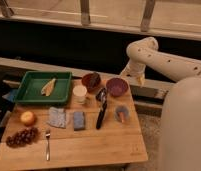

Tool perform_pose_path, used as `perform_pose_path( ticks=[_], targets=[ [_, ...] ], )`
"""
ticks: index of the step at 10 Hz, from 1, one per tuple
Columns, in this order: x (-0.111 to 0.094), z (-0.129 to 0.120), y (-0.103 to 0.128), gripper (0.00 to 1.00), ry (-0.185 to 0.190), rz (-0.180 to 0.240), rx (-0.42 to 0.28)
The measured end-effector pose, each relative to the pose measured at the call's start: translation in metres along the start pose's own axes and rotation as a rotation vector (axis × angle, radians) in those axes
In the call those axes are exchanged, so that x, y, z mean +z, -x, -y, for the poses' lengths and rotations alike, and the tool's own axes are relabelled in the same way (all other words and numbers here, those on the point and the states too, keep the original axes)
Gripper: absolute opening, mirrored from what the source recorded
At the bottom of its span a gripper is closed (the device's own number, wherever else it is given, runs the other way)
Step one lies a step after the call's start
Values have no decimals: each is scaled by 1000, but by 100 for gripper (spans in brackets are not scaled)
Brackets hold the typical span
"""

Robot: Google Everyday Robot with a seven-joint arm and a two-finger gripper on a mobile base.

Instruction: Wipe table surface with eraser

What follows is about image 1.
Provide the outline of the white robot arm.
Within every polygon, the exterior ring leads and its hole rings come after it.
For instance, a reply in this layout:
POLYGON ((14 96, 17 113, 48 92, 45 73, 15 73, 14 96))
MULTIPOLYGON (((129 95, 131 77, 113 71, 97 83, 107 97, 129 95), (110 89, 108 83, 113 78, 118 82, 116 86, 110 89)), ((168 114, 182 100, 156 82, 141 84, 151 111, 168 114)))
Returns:
POLYGON ((201 60, 160 52, 153 37, 130 43, 126 53, 123 75, 144 83, 150 67, 175 82, 162 108, 158 170, 201 171, 201 60))

